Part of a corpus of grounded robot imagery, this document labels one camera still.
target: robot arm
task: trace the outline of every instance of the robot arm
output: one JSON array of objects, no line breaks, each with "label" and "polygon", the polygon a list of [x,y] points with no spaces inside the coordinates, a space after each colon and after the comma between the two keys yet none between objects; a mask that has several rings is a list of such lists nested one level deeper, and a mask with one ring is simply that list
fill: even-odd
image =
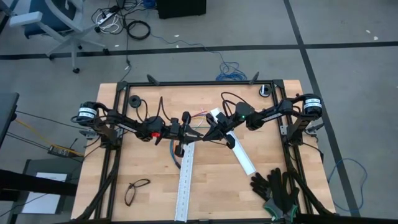
[{"label": "robot arm", "polygon": [[[98,116],[99,110],[104,111],[104,116]],[[194,131],[190,126],[191,116],[189,112],[184,112],[182,116],[183,124],[178,122],[177,118],[171,119],[171,125],[166,126],[160,116],[153,116],[140,123],[128,118],[116,110],[107,108],[102,103],[86,102],[80,105],[79,113],[73,117],[73,122],[82,126],[92,128],[100,137],[101,142],[107,142],[110,147],[119,147],[120,140],[115,129],[108,125],[118,126],[136,135],[142,141],[150,141],[156,138],[155,145],[163,139],[173,139],[180,141],[179,149],[182,144],[189,144],[193,141],[201,140],[201,133]]]},{"label": "robot arm", "polygon": [[[294,104],[302,101],[302,112],[294,110]],[[227,140],[227,146],[234,147],[234,139],[227,134],[240,124],[246,122],[246,127],[250,131],[257,130],[264,123],[284,115],[291,115],[297,118],[296,122],[287,127],[287,139],[291,144],[302,143],[302,132],[311,121],[315,121],[322,116],[322,101],[320,97],[314,94],[304,94],[296,98],[286,98],[278,105],[264,109],[260,112],[254,110],[246,102],[239,102],[235,105],[235,113],[227,117],[219,113],[216,117],[216,123],[211,114],[206,115],[206,120],[210,124],[210,130],[203,137],[204,141]]]}]

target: black box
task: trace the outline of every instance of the black box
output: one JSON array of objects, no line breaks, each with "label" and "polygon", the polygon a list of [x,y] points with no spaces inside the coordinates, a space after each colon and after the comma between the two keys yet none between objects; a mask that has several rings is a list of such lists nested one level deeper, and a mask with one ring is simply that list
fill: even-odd
[{"label": "black box", "polygon": [[161,19],[206,13],[206,0],[156,0],[156,4]]}]

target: round black knob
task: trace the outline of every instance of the round black knob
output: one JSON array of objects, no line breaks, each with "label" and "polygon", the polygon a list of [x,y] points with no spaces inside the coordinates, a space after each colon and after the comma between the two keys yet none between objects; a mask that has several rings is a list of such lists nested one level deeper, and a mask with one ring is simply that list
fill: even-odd
[{"label": "round black knob", "polygon": [[141,105],[141,98],[139,98],[137,95],[130,96],[129,104],[132,108],[138,108]]}]

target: white chair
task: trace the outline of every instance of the white chair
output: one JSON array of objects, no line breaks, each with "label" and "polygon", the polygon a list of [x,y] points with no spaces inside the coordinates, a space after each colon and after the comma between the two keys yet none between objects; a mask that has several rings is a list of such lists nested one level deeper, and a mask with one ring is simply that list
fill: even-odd
[{"label": "white chair", "polygon": [[96,24],[83,28],[83,0],[31,0],[29,13],[14,16],[10,20],[10,26],[25,26],[25,36],[47,33],[59,41],[56,47],[46,55],[53,60],[53,53],[67,46],[71,47],[73,72],[79,73],[76,67],[76,49],[82,49],[81,44],[89,44],[103,48],[105,55],[109,50],[105,45],[83,37],[89,33]]}]

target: eyeglasses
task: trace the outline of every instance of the eyeglasses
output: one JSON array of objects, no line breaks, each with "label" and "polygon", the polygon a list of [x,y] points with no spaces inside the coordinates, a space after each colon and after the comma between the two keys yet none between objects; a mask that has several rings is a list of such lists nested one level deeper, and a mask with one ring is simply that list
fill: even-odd
[{"label": "eyeglasses", "polygon": [[[150,180],[149,179],[141,179],[141,180],[137,180],[134,183],[130,183],[129,187],[126,190],[126,194],[124,195],[124,203],[127,206],[130,206],[132,204],[132,201],[134,200],[134,197],[136,196],[136,188],[145,186],[147,184],[150,184]],[[132,197],[130,199],[130,202],[127,202],[127,193],[129,192],[129,190],[133,189],[134,193],[132,193]]]}]

